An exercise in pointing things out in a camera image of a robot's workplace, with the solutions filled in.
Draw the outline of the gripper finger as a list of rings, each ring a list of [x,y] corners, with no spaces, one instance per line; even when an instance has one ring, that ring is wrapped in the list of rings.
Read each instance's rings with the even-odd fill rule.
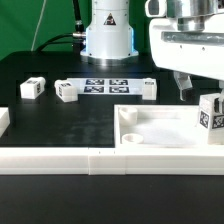
[[[216,99],[216,112],[224,114],[224,81],[219,81],[220,96]]]

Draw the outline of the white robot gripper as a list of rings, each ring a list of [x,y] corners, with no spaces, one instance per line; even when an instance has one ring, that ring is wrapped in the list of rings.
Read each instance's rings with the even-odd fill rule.
[[[145,13],[153,61],[175,71],[182,101],[189,74],[224,81],[224,0],[147,0]]]

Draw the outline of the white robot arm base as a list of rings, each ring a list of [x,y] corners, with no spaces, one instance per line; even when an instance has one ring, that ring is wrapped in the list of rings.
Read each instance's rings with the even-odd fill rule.
[[[129,25],[129,0],[92,0],[92,21],[86,28],[84,62],[116,66],[134,61],[134,30]]]

